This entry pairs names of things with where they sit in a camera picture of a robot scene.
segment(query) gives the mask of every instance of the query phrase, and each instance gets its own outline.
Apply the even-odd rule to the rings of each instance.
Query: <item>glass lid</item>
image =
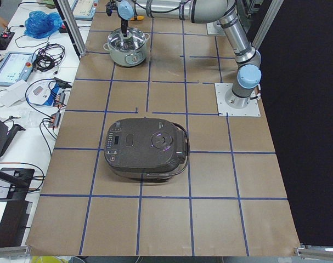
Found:
[[[127,37],[124,37],[121,28],[118,28],[108,36],[108,44],[112,49],[121,52],[133,52],[143,46],[144,33],[134,27],[127,28]]]

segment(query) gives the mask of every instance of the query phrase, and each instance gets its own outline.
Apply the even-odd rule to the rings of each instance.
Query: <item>blue joint cap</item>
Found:
[[[118,6],[117,12],[120,15],[120,17],[122,17],[125,20],[130,20],[131,18],[133,18],[133,15],[134,15],[133,8],[125,0],[122,0],[120,2],[120,5]]]
[[[255,88],[261,79],[261,71],[255,65],[244,65],[237,74],[238,83],[245,89]]]

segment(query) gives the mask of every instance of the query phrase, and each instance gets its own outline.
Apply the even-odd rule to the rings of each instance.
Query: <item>pot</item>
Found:
[[[129,27],[127,37],[124,37],[118,28],[108,36],[108,42],[103,48],[110,53],[114,62],[124,67],[133,67],[142,63],[147,55],[146,43],[149,34],[141,30]]]

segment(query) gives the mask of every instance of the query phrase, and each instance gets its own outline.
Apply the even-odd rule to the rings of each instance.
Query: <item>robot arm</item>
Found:
[[[250,95],[261,79],[259,70],[261,56],[246,37],[235,12],[236,0],[115,1],[119,16],[127,21],[136,15],[191,20],[192,23],[197,24],[217,21],[228,38],[239,68],[231,94],[227,94],[228,104],[243,108],[249,103]]]

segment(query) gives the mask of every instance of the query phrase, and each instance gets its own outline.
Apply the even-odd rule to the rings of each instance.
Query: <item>white mounting plate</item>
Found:
[[[221,26],[220,25],[216,26],[216,23],[217,22],[206,24],[206,30],[208,32],[208,36],[226,36]]]
[[[215,83],[215,92],[217,100],[217,111],[219,116],[243,116],[243,117],[260,117],[260,110],[258,101],[250,100],[249,104],[242,109],[232,108],[225,101],[225,94],[227,90],[232,88],[233,83]]]

